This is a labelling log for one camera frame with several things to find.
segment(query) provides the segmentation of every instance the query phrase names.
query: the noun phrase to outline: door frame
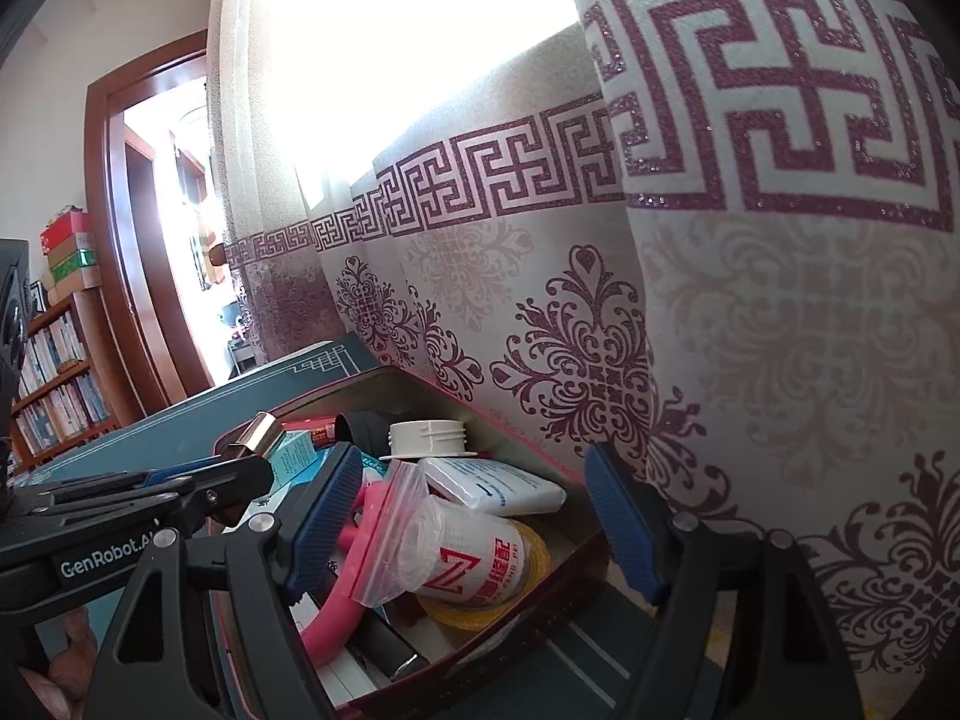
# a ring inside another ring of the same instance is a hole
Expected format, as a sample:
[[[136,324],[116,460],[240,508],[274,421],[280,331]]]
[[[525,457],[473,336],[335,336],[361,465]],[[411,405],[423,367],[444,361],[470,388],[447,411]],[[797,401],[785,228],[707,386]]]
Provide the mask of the door frame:
[[[147,414],[208,389],[213,382],[189,334],[176,289],[169,289],[173,274],[165,251],[160,261],[155,248],[141,250],[137,244],[123,112],[207,72],[203,29],[137,57],[86,90],[83,174],[104,306]],[[162,279],[154,283],[157,274]]]

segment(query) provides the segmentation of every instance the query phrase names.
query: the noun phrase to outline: bookshelf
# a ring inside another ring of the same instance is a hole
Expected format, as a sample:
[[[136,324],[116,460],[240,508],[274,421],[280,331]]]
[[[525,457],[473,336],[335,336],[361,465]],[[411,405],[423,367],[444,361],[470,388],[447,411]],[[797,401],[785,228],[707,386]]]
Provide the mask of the bookshelf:
[[[75,292],[38,314],[27,337],[11,409],[14,473],[143,418],[99,289]]]

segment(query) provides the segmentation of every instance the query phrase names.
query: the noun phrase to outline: sheer curtain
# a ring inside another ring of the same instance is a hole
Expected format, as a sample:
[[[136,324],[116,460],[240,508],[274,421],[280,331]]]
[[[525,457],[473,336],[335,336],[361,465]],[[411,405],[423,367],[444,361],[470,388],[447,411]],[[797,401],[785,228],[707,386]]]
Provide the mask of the sheer curtain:
[[[354,329],[574,470],[611,440],[712,527],[793,533],[892,715],[960,601],[960,94],[902,3],[211,23],[264,347]]]

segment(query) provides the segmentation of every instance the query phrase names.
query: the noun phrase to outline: red logo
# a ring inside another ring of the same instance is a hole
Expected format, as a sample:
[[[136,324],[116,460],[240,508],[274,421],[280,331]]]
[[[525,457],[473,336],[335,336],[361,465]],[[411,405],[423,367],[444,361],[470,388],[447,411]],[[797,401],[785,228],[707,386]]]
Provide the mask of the red logo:
[[[472,571],[473,567],[480,562],[480,559],[473,555],[464,555],[463,552],[454,552],[452,549],[440,547],[440,560],[451,563],[450,567],[430,581],[425,581],[424,587],[442,590],[443,592],[453,593],[454,595],[463,595],[464,586],[458,584],[454,587],[453,584],[456,584],[462,580],[464,576],[467,576],[467,571]]]

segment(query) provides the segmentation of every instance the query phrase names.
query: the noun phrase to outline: metal bolt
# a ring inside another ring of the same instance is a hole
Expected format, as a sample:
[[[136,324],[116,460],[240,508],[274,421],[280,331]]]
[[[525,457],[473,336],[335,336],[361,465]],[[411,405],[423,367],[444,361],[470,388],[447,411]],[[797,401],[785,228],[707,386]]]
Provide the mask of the metal bolt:
[[[154,536],[154,546],[157,547],[169,547],[175,541],[176,531],[173,528],[164,528]]]
[[[690,531],[696,530],[699,523],[700,521],[697,519],[697,515],[690,514],[690,512],[677,512],[673,517],[673,527],[684,533],[690,533]]]
[[[790,549],[793,546],[793,536],[786,531],[771,531],[767,533],[767,539],[776,549]]]
[[[250,518],[248,525],[250,525],[251,531],[256,531],[256,533],[269,531],[270,528],[274,526],[274,516],[272,514],[267,514],[267,512],[253,514],[253,517]]]

